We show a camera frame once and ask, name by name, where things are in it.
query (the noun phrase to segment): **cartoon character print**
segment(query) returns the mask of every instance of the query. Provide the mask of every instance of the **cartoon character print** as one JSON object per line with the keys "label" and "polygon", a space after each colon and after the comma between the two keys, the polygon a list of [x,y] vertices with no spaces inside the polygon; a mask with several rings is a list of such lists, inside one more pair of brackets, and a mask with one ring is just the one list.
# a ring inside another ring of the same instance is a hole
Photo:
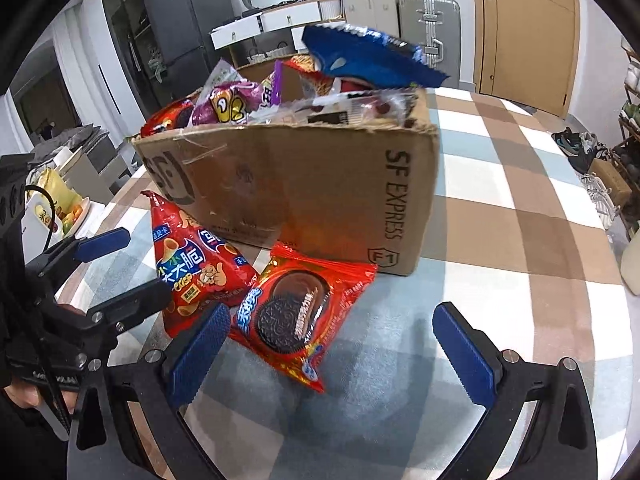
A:
{"label": "cartoon character print", "polygon": [[182,209],[180,209],[180,220],[182,221],[180,227],[182,227],[183,229],[189,226],[196,229],[202,227],[193,216],[188,215]]}
{"label": "cartoon character print", "polygon": [[222,266],[222,262],[214,267],[212,264],[207,264],[199,275],[200,284],[207,285],[226,285],[226,274]]}
{"label": "cartoon character print", "polygon": [[221,123],[239,123],[247,116],[244,99],[231,89],[217,92],[211,97],[211,103]]}

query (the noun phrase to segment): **blue gripper pad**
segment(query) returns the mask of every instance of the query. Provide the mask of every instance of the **blue gripper pad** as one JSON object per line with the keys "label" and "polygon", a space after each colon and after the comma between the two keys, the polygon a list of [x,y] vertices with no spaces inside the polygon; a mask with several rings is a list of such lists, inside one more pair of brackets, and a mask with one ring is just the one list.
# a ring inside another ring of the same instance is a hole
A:
{"label": "blue gripper pad", "polygon": [[131,235],[124,227],[107,231],[88,240],[78,242],[74,258],[79,262],[92,262],[129,245]]}
{"label": "blue gripper pad", "polygon": [[433,313],[433,333],[471,401],[487,409],[493,406],[494,373],[469,335],[442,304]]}
{"label": "blue gripper pad", "polygon": [[[229,334],[231,316],[228,306],[219,303],[202,316],[206,319],[198,320],[195,332],[166,377],[167,401],[175,409],[189,404],[196,396]],[[178,342],[181,335],[178,334],[171,344]]]}

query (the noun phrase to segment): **red snack bag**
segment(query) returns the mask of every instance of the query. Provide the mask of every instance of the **red snack bag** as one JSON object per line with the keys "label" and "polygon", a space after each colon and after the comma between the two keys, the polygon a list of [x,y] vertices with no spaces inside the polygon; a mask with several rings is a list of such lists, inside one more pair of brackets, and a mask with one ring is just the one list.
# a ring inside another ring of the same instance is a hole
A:
{"label": "red snack bag", "polygon": [[244,256],[174,203],[153,191],[142,194],[151,200],[158,276],[174,286],[174,300],[162,311],[168,335],[190,327],[209,303],[238,306],[257,279]]}
{"label": "red snack bag", "polygon": [[156,112],[140,129],[140,137],[149,137],[165,130],[184,128],[193,112],[193,102],[187,99],[174,101]]}
{"label": "red snack bag", "polygon": [[229,337],[317,392],[316,368],[377,266],[316,260],[277,242]]}

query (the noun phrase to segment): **purple snack bag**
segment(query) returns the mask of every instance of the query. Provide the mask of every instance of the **purple snack bag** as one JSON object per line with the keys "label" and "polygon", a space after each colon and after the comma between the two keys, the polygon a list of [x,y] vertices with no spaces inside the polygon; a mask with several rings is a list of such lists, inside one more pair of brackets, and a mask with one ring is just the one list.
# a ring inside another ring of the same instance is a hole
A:
{"label": "purple snack bag", "polygon": [[209,98],[193,110],[191,122],[198,124],[245,123],[251,112],[280,104],[282,98],[282,62],[262,83],[225,82],[213,88]]}

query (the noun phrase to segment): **white drawer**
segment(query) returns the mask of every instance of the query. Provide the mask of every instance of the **white drawer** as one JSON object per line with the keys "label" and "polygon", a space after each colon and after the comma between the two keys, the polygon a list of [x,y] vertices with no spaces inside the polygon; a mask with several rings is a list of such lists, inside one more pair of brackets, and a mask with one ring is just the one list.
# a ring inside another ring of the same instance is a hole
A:
{"label": "white drawer", "polygon": [[254,15],[218,27],[211,33],[211,41],[216,48],[222,48],[237,41],[257,36],[260,32],[258,16]]}
{"label": "white drawer", "polygon": [[[347,22],[340,20],[339,22],[331,22],[334,25],[344,25]],[[291,35],[293,36],[293,46],[297,51],[306,50],[306,45],[302,41],[302,34],[305,31],[305,27],[296,27],[291,29]]]}
{"label": "white drawer", "polygon": [[267,32],[268,30],[279,30],[280,28],[319,22],[322,17],[320,16],[318,2],[309,2],[283,9],[268,10],[262,14],[260,19],[262,20],[262,28]]}

